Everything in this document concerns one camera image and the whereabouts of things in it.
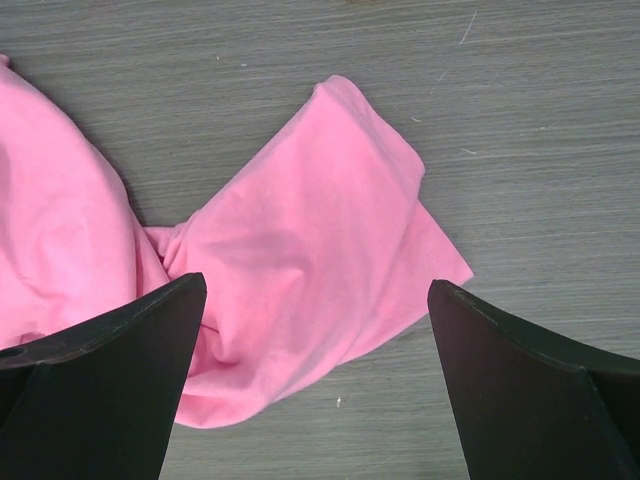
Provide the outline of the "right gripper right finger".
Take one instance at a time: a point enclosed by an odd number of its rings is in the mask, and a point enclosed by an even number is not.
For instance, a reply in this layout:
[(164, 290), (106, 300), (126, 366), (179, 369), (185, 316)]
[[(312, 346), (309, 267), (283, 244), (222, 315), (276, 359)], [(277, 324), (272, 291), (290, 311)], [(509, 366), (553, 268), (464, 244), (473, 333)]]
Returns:
[(470, 478), (638, 478), (638, 360), (445, 280), (428, 309)]

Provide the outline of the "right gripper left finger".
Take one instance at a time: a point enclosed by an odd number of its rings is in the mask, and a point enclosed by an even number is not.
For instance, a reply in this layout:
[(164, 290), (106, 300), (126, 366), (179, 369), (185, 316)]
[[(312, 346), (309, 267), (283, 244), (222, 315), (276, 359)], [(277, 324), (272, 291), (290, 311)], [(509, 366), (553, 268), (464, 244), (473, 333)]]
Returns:
[(2, 478), (158, 478), (206, 295), (186, 274), (2, 350)]

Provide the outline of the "pink t shirt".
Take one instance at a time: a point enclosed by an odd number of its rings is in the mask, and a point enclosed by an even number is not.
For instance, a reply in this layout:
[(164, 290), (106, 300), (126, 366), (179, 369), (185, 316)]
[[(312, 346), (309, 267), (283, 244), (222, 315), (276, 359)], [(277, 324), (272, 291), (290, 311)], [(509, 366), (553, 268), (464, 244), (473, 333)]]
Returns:
[(245, 421), (413, 325), (434, 280), (471, 279), (419, 201), (424, 170), (334, 75), (186, 222), (144, 227), (98, 149), (3, 65), (1, 344), (199, 272), (207, 300), (176, 420)]

